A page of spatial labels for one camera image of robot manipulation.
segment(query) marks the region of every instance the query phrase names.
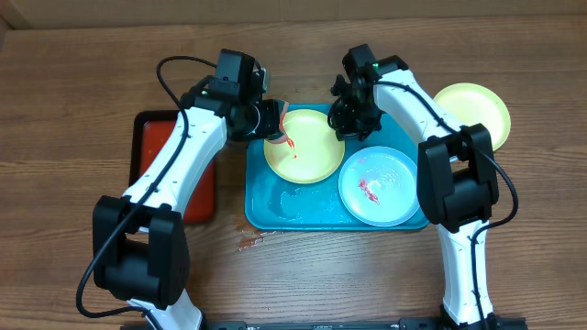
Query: wooden table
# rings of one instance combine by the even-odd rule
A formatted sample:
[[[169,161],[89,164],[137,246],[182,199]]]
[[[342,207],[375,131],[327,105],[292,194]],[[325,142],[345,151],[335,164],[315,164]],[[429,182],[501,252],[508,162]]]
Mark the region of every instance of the wooden table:
[[[9,32],[0,53],[0,328],[115,329],[136,315],[89,320],[74,306],[92,254],[91,214],[126,188],[132,122],[173,109],[155,65],[177,54],[215,61],[245,51],[271,70],[271,96],[332,102],[350,47],[400,55],[432,95],[480,83],[509,106],[496,154],[520,194],[519,216],[488,241],[495,311],[532,329],[587,323],[587,17],[400,19],[306,24]],[[206,67],[174,63],[186,91]],[[218,156],[216,218],[185,228],[187,287],[212,320],[393,320],[438,315],[444,292],[436,229],[405,233],[276,233],[243,214],[245,155]],[[511,207],[501,184],[494,214]],[[120,306],[94,285],[86,306]]]

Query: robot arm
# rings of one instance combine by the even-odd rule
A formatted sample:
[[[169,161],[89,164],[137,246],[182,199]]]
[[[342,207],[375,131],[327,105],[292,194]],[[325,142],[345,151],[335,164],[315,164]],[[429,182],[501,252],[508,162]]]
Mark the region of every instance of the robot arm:
[[[182,152],[172,164],[169,173],[158,185],[158,189],[144,203],[158,208],[163,204],[183,215],[185,207],[200,181],[207,164],[227,142],[227,122],[213,111],[192,107],[185,110],[188,122],[188,138]],[[167,164],[182,138],[183,119],[179,114],[177,123],[165,145],[145,173],[123,193],[131,203],[136,203],[147,191],[153,178]]]
[[[350,83],[337,77],[331,91],[339,102],[330,110],[329,124],[338,139],[363,140],[381,129],[379,120],[386,113],[418,146],[418,201],[426,218],[437,225],[442,246],[445,324],[455,329],[488,319],[490,324],[493,306],[485,275],[486,232],[479,235],[475,246],[483,320],[471,265],[471,237],[487,222],[498,197],[494,168],[472,150],[475,146],[493,157],[489,133],[481,125],[465,127],[447,114],[397,56],[376,60],[369,47],[362,45],[350,49],[342,62]],[[441,126],[440,120],[452,129]],[[452,173],[450,163],[455,160],[469,160],[469,168]]]
[[[424,92],[410,70],[396,70],[386,73],[381,78],[381,81],[410,86],[414,91],[422,95],[434,111],[454,130],[460,130],[460,127],[464,125],[458,119],[447,114]],[[375,104],[390,115],[416,145],[427,141],[431,137],[443,138],[451,134],[445,128],[439,126],[436,119],[422,106],[422,103],[405,90],[379,84],[373,88]],[[456,325],[473,325],[481,321],[472,283],[471,237],[482,226],[483,221],[476,220],[459,227],[457,233],[451,233],[443,225],[437,225],[445,273],[443,305],[445,312]],[[482,232],[477,239],[479,244],[476,245],[478,291],[481,295],[484,318],[493,313],[493,306],[489,299],[486,284],[486,235],[487,232]]]
[[[279,142],[286,138],[280,129],[287,103],[261,99],[268,92],[268,82],[267,72],[255,59],[223,49],[215,76],[206,77],[182,96],[187,125],[180,113],[172,134],[142,177],[122,198],[103,196],[94,208],[94,254],[106,248],[94,268],[96,286],[149,311],[149,322],[155,326],[156,320],[156,328],[200,328],[202,314],[184,289],[190,258],[183,212],[205,167],[227,139]],[[187,138],[179,149],[185,132]],[[157,188],[142,201],[173,155],[177,156]],[[123,220],[124,232],[104,247],[121,219],[130,215]],[[126,234],[139,229],[149,233],[148,244],[128,239]]]

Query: spill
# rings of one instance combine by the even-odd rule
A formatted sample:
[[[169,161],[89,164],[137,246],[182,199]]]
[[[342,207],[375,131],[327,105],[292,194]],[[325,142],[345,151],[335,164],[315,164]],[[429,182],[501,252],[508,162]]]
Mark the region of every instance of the spill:
[[[262,232],[250,224],[244,216],[235,216],[235,228],[240,233],[238,251],[254,248],[265,241],[265,237],[276,234],[276,231]]]
[[[295,143],[289,137],[287,138],[287,144],[290,145],[290,148],[292,148],[292,150],[295,150]]]
[[[369,188],[367,186],[367,182],[365,182],[364,180],[361,180],[359,183],[359,188],[361,190],[363,190],[363,192],[365,193],[365,196],[368,197],[372,202],[376,203],[379,205],[379,198],[377,198],[377,195],[375,195],[372,191],[371,188]]]

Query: plate rim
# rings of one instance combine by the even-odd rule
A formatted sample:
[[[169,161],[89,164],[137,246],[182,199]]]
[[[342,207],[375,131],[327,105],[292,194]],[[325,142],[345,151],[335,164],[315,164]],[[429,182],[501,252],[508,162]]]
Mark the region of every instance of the plate rim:
[[[493,151],[497,151],[497,149],[501,148],[504,145],[505,141],[510,136],[510,131],[512,130],[512,118],[510,116],[509,110],[507,109],[507,105],[505,104],[504,100],[501,97],[499,97],[499,95],[497,93],[495,93],[494,91],[490,90],[489,88],[487,88],[485,86],[482,86],[482,85],[479,85],[479,84],[473,83],[473,82],[457,82],[457,83],[453,83],[452,85],[449,85],[449,86],[441,89],[440,92],[438,92],[434,96],[434,102],[438,103],[438,99],[446,97],[447,95],[450,95],[450,94],[454,94],[455,92],[462,92],[462,91],[475,92],[475,93],[487,98],[488,100],[491,101],[492,105],[494,105],[494,108],[497,109],[497,113],[499,114],[499,117],[501,119],[501,122],[502,122],[503,128],[504,128],[503,134],[496,140],[495,146],[493,146]],[[455,116],[450,112],[449,109],[447,109],[443,106],[441,106],[441,107],[444,110],[446,110],[447,112],[449,112],[452,116]]]

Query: cardboard box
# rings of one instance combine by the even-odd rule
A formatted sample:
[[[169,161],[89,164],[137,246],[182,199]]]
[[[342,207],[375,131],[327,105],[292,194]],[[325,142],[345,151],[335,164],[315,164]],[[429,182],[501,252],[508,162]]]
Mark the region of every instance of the cardboard box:
[[[585,14],[587,0],[4,0],[14,28]]]

